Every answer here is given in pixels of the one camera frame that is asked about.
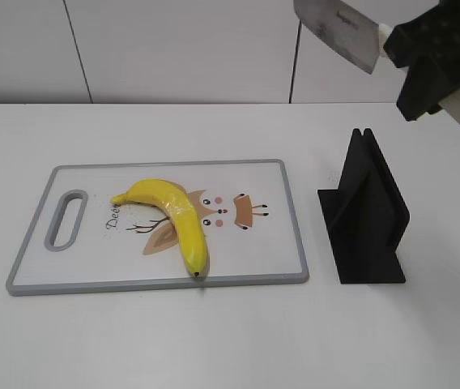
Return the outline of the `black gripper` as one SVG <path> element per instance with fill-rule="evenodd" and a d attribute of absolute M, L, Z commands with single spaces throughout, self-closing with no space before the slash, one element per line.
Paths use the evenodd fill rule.
<path fill-rule="evenodd" d="M 382 48 L 407 76 L 396 105 L 407 121 L 435 114 L 439 102 L 460 89 L 460 1 L 439 1 L 396 25 Z"/>

